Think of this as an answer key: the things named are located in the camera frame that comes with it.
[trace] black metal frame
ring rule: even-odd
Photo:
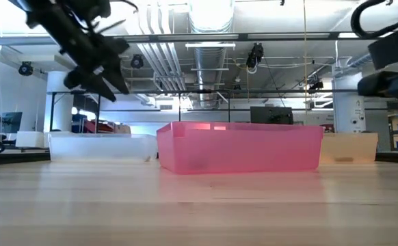
[[[34,161],[50,161],[49,152],[0,154],[0,165],[25,163]]]
[[[337,40],[379,40],[380,38],[363,39],[358,36],[340,34],[350,31],[309,31],[309,32],[261,32],[261,33],[180,33],[180,34],[152,34],[125,35],[114,38],[126,39],[131,44],[166,43],[166,42],[267,42],[267,41],[337,41]],[[1,45],[43,45],[55,44],[49,36],[41,37],[0,37]]]
[[[304,93],[302,90],[262,90],[262,89],[251,89],[251,90],[182,90],[182,91],[154,91],[154,90],[140,90],[140,91],[132,91],[131,94],[178,94],[178,99],[179,99],[179,109],[178,109],[178,121],[181,121],[181,94],[188,94],[188,93],[197,93],[197,94],[212,94],[212,93],[221,93],[221,94],[226,94],[228,95],[228,109],[223,109],[225,111],[228,111],[228,122],[231,121],[231,111],[236,111],[236,109],[231,110],[230,108],[230,97],[234,94],[255,94],[255,93],[269,93],[269,94],[280,94],[280,93]],[[357,92],[357,90],[318,90],[316,92],[323,92],[323,93],[352,93],[352,92]],[[91,94],[87,93],[84,91],[71,91],[71,92],[47,92],[48,95],[52,95],[51,97],[51,110],[50,110],[50,131],[52,131],[53,128],[53,113],[54,113],[54,107],[55,107],[55,97],[58,94],[71,94],[71,95],[84,95],[84,94]],[[100,103],[101,103],[101,96],[98,95],[98,103],[97,103],[97,112],[96,112],[96,132],[98,133],[98,120],[100,117],[101,113],[101,108],[100,108]]]
[[[375,161],[398,163],[398,152],[378,152]]]

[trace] pink plastic bin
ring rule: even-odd
[[[172,122],[157,131],[160,164],[175,174],[314,170],[322,137],[320,126],[250,123]]]

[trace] white column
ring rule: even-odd
[[[67,72],[49,72],[47,78],[47,92],[69,92],[64,85]],[[73,107],[73,95],[56,94],[53,108],[53,130],[71,131],[71,109]],[[44,115],[44,132],[50,131],[50,114],[52,95],[46,96],[46,111]]]
[[[362,73],[334,75],[334,90],[357,90]],[[363,96],[357,93],[333,93],[334,129],[336,133],[360,133],[366,130]]]

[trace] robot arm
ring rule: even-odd
[[[351,28],[361,38],[376,38],[398,29],[398,23],[373,33],[367,33],[360,25],[362,12],[385,0],[368,0],[356,8],[351,16]],[[369,45],[369,53],[375,69],[398,63],[398,30]],[[364,77],[358,84],[361,96],[395,97],[398,99],[398,72],[381,71]]]
[[[89,92],[115,101],[116,97],[104,79],[124,94],[129,89],[120,71],[119,54],[129,45],[124,39],[105,37],[95,32],[92,21],[111,14],[109,0],[10,0],[27,13],[27,25],[42,25],[60,46],[61,54],[67,53],[76,63],[68,73],[64,85],[75,88],[80,85]],[[137,9],[133,3],[122,0]]]

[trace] table surface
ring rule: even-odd
[[[0,245],[398,245],[398,164],[195,176],[0,165]]]

